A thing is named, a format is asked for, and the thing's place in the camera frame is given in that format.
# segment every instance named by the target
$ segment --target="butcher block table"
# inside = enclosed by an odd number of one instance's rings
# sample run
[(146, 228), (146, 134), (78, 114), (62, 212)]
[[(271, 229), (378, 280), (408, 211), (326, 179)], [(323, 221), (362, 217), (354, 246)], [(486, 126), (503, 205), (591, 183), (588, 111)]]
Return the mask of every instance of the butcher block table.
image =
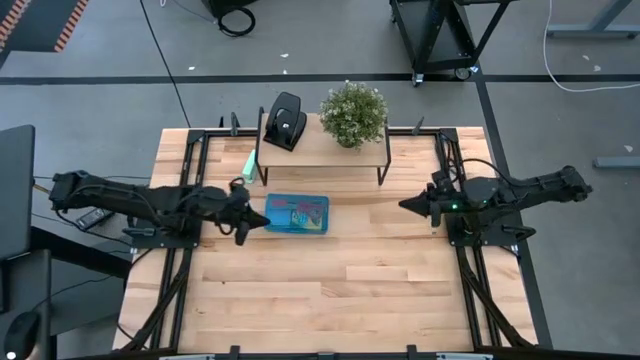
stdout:
[[(491, 160), (482, 128), (457, 131), (463, 157)], [(151, 187), (179, 183), (187, 133), (163, 131)], [(191, 262), (179, 353), (228, 353), (233, 345), (241, 353), (406, 352), (408, 344), (421, 352), (472, 350), (446, 226), (432, 229), (428, 219), (398, 206), (439, 170), (434, 141), (392, 136), (393, 162), (383, 186), (374, 169), (358, 167), (274, 167), (266, 187), (248, 184), (259, 212), (269, 193), (328, 196), (329, 230), (308, 236), (256, 229), (239, 247), (233, 236), (205, 223)], [(204, 185), (228, 189), (255, 144), (255, 137), (213, 138)], [(495, 176), (480, 163), (465, 167), (468, 178)], [(535, 343), (516, 257), (496, 247), (483, 251), (495, 302)], [(156, 305), (165, 255), (155, 249), (131, 270), (119, 320), (130, 334)], [(476, 307), (489, 344), (479, 301)], [(172, 319), (170, 307), (161, 347), (169, 342)], [(114, 348), (127, 342), (118, 332)]]

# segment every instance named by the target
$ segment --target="green object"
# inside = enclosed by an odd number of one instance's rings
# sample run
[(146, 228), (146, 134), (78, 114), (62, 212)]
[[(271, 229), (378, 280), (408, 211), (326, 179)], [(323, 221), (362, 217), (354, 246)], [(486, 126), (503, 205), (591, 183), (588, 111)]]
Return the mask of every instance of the green object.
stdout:
[(256, 179), (256, 150), (251, 150), (251, 154), (249, 154), (249, 158), (247, 162), (244, 164), (244, 169), (242, 170), (242, 177), (247, 184), (252, 184)]
[(324, 131), (338, 144), (359, 149), (365, 142), (384, 138), (387, 103), (378, 89), (347, 81), (342, 89), (329, 90), (329, 98), (320, 104), (320, 115)]

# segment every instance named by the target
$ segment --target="floor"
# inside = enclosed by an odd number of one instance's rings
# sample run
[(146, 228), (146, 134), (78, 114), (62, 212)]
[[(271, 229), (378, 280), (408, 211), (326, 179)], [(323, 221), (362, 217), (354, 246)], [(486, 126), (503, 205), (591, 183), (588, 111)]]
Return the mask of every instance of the floor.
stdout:
[[(207, 17), (199, 0), (179, 1)], [(555, 0), (552, 22), (588, 22), (606, 3)], [(637, 170), (591, 166), (596, 156), (640, 151), (640, 88), (574, 94), (549, 82), (542, 58), (547, 1), (510, 5), (480, 58), (484, 76), (417, 89), (398, 80), (410, 64), (398, 29), (389, 22), (386, 0), (258, 1), (250, 6), (258, 19), (255, 32), (237, 39), (172, 1), (165, 8), (156, 0), (144, 4), (171, 73), (182, 77), (178, 89), (194, 127), (217, 126), (232, 111), (242, 126), (255, 126), (258, 106), (270, 106), (280, 91), (299, 95), (303, 109), (312, 112), (349, 74), (384, 74), (376, 78), (384, 81), (368, 83), (386, 97), (392, 125), (413, 125), (424, 116), (424, 125), (484, 126), (496, 161), (506, 157), (516, 177), (575, 166), (595, 189), (587, 201), (545, 204), (522, 214), (524, 223), (538, 230), (529, 247), (553, 345), (640, 353), (640, 262), (634, 259), (640, 251), (635, 219), (640, 176)], [(475, 38), (494, 10), (493, 5), (468, 8)], [(639, 18), (640, 1), (618, 20), (637, 24)], [(242, 21), (228, 20), (239, 27)], [(622, 80), (640, 78), (639, 41), (550, 39), (549, 66), (577, 81), (565, 84), (572, 88), (623, 85)], [(307, 76), (318, 74), (331, 76)], [(185, 126), (165, 76), (140, 3), (91, 0), (63, 53), (8, 56), (0, 69), (0, 128), (36, 126), (37, 175), (85, 169), (149, 176), (161, 130)], [(149, 84), (149, 79), (164, 80)], [(607, 79), (615, 83), (602, 82)], [(35, 198), (34, 212), (50, 215), (44, 196)], [(57, 223), (34, 221), (97, 244)], [(105, 231), (115, 235), (116, 228)], [(113, 310), (119, 301), (114, 295), (107, 303)], [(66, 333), (60, 356), (107, 352), (114, 326), (106, 317)]]

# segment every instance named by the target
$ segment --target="blue pencil case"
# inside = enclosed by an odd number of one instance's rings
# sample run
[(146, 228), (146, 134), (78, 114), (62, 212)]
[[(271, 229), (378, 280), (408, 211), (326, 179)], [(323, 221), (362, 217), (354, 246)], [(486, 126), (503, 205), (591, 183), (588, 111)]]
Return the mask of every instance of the blue pencil case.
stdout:
[(268, 231), (295, 234), (325, 234), (329, 228), (329, 198), (326, 196), (268, 194)]

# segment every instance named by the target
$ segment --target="metal cart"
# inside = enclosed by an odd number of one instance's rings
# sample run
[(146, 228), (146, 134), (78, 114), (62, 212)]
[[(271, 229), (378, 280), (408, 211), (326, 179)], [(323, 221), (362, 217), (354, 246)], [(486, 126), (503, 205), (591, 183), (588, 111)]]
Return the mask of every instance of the metal cart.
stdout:
[[(493, 30), (514, 0), (389, 0), (391, 21), (398, 24), (413, 67), (413, 86), (426, 72), (453, 69), (459, 80), (471, 77)], [(480, 42), (471, 36), (466, 5), (499, 3)]]

